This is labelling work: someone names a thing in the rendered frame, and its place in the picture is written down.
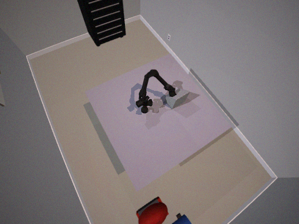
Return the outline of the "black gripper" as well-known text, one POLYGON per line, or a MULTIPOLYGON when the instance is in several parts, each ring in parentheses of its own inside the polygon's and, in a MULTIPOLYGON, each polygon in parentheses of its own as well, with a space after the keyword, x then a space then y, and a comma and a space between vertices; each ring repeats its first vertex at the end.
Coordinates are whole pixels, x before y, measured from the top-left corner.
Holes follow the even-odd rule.
POLYGON ((148 103, 143 104, 143 107, 142 107, 142 110, 141 110, 142 113, 146 113, 147 112, 147 107, 146 107, 147 104, 148 103))

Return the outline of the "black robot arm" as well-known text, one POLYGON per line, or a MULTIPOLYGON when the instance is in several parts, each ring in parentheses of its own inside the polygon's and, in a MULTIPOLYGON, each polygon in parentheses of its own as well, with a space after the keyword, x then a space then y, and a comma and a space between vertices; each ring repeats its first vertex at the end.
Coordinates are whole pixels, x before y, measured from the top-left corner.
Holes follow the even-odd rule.
POLYGON ((143 104, 148 103, 146 106, 152 106, 153 102, 152 99, 149 99, 149 96, 146 96, 146 88, 147 88, 147 84, 148 84, 148 80, 150 77, 156 77, 163 85, 164 85, 164 89, 169 91, 169 95, 171 97, 177 95, 175 93, 175 88, 172 87, 170 84, 168 84, 158 73, 158 71, 156 69, 151 69, 147 74, 145 74, 144 76, 144 80, 143 80, 143 85, 142 88, 139 92, 139 100, 136 101, 136 105, 139 108, 140 106, 142 106, 143 104), (142 98, 141 98, 142 97, 142 98), (149 100, 148 100, 149 99, 149 100))

